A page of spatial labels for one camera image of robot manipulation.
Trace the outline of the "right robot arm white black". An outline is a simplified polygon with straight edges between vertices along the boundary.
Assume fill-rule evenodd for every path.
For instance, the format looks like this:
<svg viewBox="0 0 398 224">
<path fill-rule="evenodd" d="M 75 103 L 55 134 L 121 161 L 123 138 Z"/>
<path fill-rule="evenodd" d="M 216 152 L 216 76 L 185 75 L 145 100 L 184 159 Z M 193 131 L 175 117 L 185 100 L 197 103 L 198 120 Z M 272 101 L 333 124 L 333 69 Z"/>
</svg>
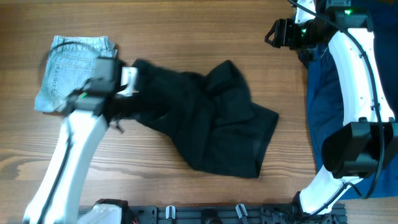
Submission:
<svg viewBox="0 0 398 224">
<path fill-rule="evenodd" d="M 275 21 L 265 42 L 275 48 L 309 50 L 325 43 L 336 66 L 343 99 L 343 125 L 322 143 L 322 167 L 296 195 L 297 220 L 332 211 L 349 189 L 381 173 L 397 154 L 397 121 L 379 77 L 374 24 L 367 10 L 351 1 L 292 1 L 292 19 Z"/>
</svg>

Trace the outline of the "black shorts garment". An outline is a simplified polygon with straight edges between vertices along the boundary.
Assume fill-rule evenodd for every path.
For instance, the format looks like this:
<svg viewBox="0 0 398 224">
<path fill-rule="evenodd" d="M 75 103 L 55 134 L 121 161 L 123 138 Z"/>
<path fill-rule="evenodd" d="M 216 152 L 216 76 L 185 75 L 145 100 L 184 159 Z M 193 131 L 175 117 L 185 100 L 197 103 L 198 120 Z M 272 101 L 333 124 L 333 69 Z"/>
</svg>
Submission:
<svg viewBox="0 0 398 224">
<path fill-rule="evenodd" d="M 257 178 L 279 119 L 256 104 L 230 60 L 207 75 L 178 72 L 137 59 L 132 98 L 121 117 L 168 136 L 186 163 L 218 175 Z"/>
</svg>

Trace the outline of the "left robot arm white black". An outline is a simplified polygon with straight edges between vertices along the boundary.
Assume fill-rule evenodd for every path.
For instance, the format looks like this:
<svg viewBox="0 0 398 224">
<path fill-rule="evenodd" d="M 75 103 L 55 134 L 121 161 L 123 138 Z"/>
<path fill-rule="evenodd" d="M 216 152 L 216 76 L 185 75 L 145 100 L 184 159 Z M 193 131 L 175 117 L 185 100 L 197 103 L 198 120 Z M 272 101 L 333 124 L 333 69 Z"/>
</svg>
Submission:
<svg viewBox="0 0 398 224">
<path fill-rule="evenodd" d="M 94 75 L 67 96 L 58 143 L 23 223 L 76 223 L 88 169 L 115 115 L 118 100 L 132 96 L 138 71 L 99 57 Z"/>
</svg>

